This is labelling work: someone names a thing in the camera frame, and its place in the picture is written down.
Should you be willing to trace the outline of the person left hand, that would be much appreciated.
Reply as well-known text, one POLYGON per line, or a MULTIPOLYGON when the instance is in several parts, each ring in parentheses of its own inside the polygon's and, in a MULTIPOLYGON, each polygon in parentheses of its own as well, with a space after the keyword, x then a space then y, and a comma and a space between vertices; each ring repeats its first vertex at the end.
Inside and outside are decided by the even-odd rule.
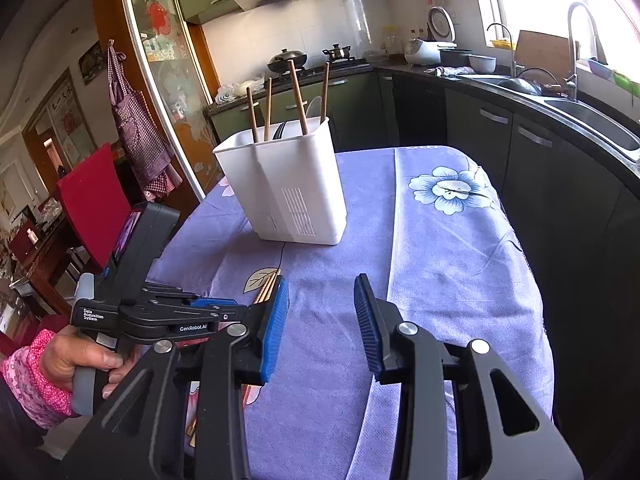
POLYGON ((75 327, 67 325, 47 343, 39 359, 40 372, 52 385, 72 390, 77 367, 91 367, 108 373, 102 398, 107 399, 134 368, 145 348, 134 346, 124 360, 93 340, 81 338, 75 327))

